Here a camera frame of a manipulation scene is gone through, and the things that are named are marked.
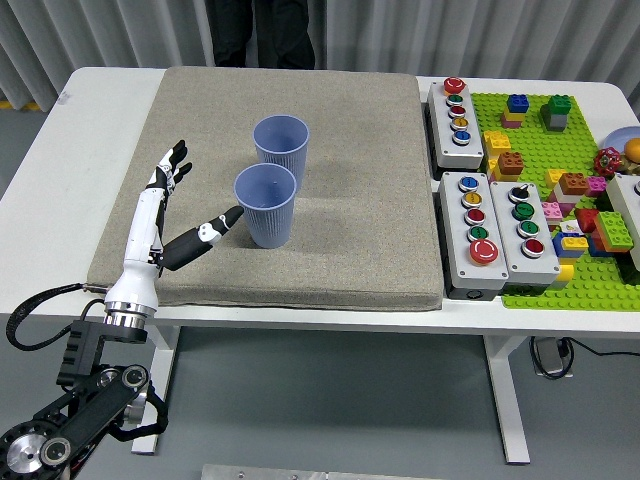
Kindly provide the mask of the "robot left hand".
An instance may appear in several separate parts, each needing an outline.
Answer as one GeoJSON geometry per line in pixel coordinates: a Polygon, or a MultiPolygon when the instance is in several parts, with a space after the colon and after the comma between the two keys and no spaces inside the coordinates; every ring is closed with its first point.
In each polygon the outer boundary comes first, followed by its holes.
{"type": "Polygon", "coordinates": [[[158,162],[139,195],[126,243],[123,273],[104,299],[104,322],[140,328],[158,309],[155,283],[163,270],[176,271],[198,259],[234,226],[244,208],[234,206],[209,222],[162,241],[164,216],[176,185],[191,170],[188,149],[179,141],[158,162]]]}

